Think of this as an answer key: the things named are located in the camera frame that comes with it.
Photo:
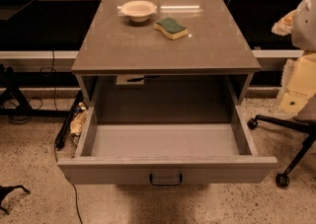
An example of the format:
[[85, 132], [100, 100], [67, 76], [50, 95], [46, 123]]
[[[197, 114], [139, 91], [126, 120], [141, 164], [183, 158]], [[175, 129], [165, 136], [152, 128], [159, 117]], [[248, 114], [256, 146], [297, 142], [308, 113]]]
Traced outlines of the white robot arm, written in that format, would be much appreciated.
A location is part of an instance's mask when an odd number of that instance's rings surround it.
[[277, 95], [281, 111], [298, 114], [316, 94], [316, 0], [302, 0], [273, 25], [272, 32], [291, 35], [292, 44], [303, 50], [296, 61], [286, 61]]

